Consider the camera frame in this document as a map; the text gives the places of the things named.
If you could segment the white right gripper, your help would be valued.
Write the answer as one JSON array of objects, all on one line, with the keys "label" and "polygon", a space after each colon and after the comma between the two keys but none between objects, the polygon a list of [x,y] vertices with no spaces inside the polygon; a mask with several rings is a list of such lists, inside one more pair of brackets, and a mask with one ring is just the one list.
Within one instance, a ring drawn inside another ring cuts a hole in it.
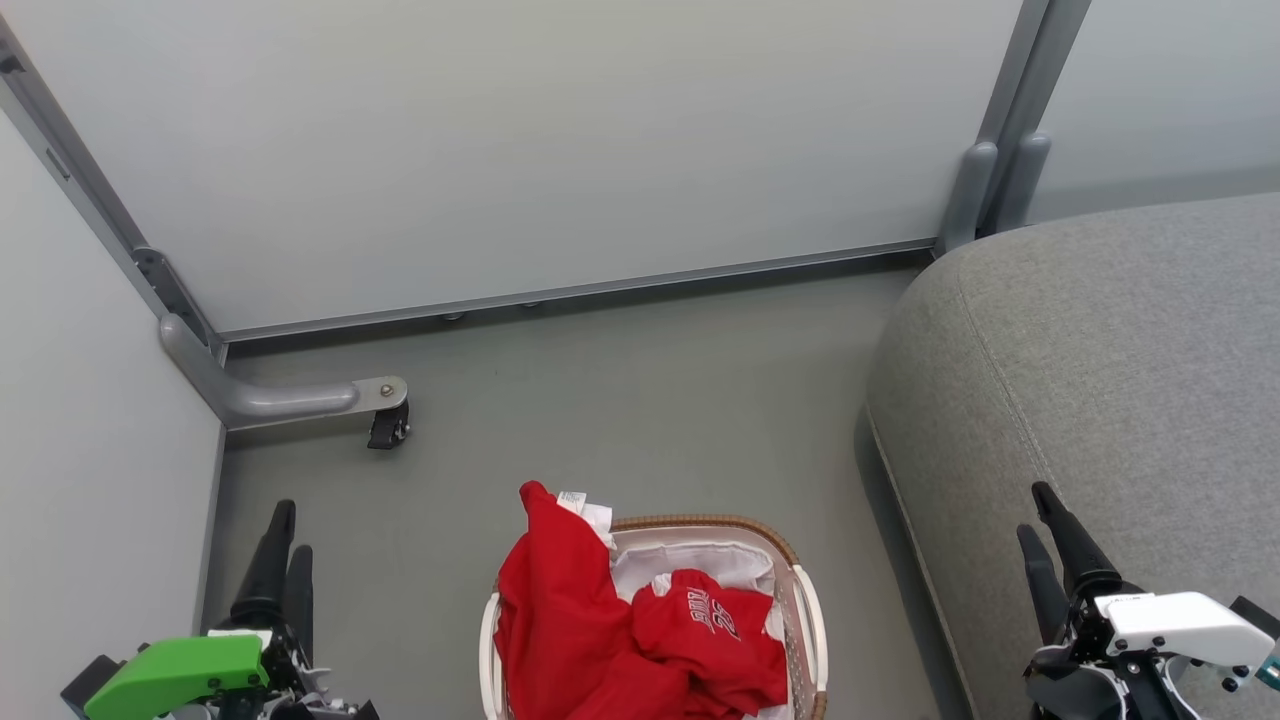
[{"label": "white right gripper", "polygon": [[[1039,536],[1020,524],[1018,543],[1046,644],[1025,669],[1034,720],[1203,720],[1178,689],[1188,667],[1215,670],[1228,693],[1252,683],[1280,693],[1274,651],[1280,639],[1272,634],[1280,620],[1242,596],[1224,605],[1198,592],[1117,594],[1121,574],[1052,487],[1037,482],[1032,497],[1053,537],[1064,583]],[[1093,600],[1070,607],[1068,597]]]}]

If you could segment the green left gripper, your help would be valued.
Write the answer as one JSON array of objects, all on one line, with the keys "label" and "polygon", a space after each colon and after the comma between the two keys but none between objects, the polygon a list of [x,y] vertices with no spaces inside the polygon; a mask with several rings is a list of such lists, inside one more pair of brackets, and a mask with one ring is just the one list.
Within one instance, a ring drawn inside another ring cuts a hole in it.
[{"label": "green left gripper", "polygon": [[320,683],[314,548],[291,556],[294,521],[294,501],[279,501],[220,626],[142,644],[123,661],[100,655],[63,702],[78,720],[379,720],[372,702],[333,698]]}]

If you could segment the red garment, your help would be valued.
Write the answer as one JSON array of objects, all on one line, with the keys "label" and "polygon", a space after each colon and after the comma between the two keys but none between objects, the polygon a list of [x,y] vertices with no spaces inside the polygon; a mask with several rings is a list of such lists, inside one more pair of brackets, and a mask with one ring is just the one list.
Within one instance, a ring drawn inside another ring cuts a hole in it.
[{"label": "red garment", "polygon": [[515,720],[636,720],[609,684],[634,651],[611,510],[535,480],[520,498],[527,529],[498,574],[494,632]]}]

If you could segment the grey fabric sofa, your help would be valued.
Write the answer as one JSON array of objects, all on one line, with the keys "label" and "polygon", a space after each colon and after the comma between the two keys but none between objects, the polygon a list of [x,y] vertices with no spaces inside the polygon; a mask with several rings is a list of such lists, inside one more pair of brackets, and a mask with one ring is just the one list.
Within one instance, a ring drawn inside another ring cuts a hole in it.
[{"label": "grey fabric sofa", "polygon": [[1038,480],[1129,582],[1280,618],[1280,193],[945,254],[896,304],[865,407],[975,720],[1028,717],[1015,530]]}]

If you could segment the grey tubular partition foot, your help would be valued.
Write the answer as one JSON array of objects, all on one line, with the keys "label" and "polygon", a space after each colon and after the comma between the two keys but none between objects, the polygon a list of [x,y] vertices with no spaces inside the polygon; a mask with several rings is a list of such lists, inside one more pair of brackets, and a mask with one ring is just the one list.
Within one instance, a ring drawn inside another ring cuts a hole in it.
[{"label": "grey tubular partition foot", "polygon": [[169,359],[228,430],[389,411],[410,398],[407,380],[397,375],[312,386],[251,384],[228,374],[177,314],[161,316],[157,333]]}]

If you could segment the black caster wheel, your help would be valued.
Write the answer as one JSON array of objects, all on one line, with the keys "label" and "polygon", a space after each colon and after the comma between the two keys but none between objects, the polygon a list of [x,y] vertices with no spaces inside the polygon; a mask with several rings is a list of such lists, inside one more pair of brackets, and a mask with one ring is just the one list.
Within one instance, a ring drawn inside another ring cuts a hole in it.
[{"label": "black caster wheel", "polygon": [[408,400],[376,411],[370,427],[367,448],[379,451],[398,448],[410,434],[410,418]]}]

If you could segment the white wicker-rimmed laundry basket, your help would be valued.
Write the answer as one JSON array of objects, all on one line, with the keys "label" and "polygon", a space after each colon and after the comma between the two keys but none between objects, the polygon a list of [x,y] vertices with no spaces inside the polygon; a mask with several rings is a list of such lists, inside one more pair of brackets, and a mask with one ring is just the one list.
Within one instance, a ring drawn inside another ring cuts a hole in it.
[{"label": "white wicker-rimmed laundry basket", "polygon": [[787,655],[788,717],[824,720],[829,676],[826,620],[810,577],[780,533],[755,519],[724,514],[616,518],[611,533],[618,551],[736,543],[768,555],[773,562],[774,606]]}]

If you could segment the white fabric basket liner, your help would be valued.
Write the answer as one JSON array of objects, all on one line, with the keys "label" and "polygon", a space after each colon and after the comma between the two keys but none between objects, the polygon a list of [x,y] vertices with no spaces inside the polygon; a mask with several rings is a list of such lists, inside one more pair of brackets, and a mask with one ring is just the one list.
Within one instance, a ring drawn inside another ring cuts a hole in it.
[{"label": "white fabric basket liner", "polygon": [[623,550],[612,579],[634,651],[611,689],[636,720],[796,720],[777,565],[737,542]]}]

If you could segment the grey short partition foot tube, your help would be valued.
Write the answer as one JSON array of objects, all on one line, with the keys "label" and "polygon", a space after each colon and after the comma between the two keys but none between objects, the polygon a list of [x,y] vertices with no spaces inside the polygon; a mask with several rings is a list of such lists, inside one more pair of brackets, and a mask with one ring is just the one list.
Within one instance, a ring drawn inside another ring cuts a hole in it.
[{"label": "grey short partition foot tube", "polygon": [[1019,141],[1005,176],[1004,188],[1000,190],[992,208],[993,233],[1014,231],[1027,224],[1030,204],[1051,149],[1051,137],[1039,132]]},{"label": "grey short partition foot tube", "polygon": [[963,154],[934,242],[937,258],[975,240],[997,163],[993,142],[974,143]]}]

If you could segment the grey metal partition rail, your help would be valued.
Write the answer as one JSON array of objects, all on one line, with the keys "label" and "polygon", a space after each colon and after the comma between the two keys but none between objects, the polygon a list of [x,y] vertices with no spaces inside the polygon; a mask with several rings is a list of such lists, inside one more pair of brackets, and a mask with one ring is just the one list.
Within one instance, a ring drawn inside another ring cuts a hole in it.
[{"label": "grey metal partition rail", "polygon": [[283,354],[356,345],[454,331],[467,324],[524,322],[925,266],[932,261],[934,245],[933,238],[876,243],[780,260],[646,275],[631,281],[609,281],[561,290],[364,313],[319,322],[227,331],[221,334],[221,340],[233,354],[238,355]]}]

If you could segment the grey metal partition post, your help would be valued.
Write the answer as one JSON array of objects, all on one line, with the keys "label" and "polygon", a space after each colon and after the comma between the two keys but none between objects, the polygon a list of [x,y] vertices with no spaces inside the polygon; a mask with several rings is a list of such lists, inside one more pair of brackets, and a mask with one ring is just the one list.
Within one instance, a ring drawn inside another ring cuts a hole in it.
[{"label": "grey metal partition post", "polygon": [[32,146],[44,155],[47,169],[138,287],[145,302],[157,316],[175,314],[215,360],[223,363],[224,341],[198,307],[169,258],[145,238],[1,14],[0,81],[13,96],[6,109],[31,124],[35,132]]}]

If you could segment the grey double partition post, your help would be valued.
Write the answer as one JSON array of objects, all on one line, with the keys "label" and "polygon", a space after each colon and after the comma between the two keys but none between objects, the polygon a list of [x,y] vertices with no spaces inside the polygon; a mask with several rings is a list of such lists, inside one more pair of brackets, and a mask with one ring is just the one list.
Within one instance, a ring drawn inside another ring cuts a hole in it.
[{"label": "grey double partition post", "polygon": [[977,234],[993,233],[992,208],[1021,138],[1041,122],[1070,58],[1092,0],[1021,0],[977,142],[998,146],[998,163]]}]

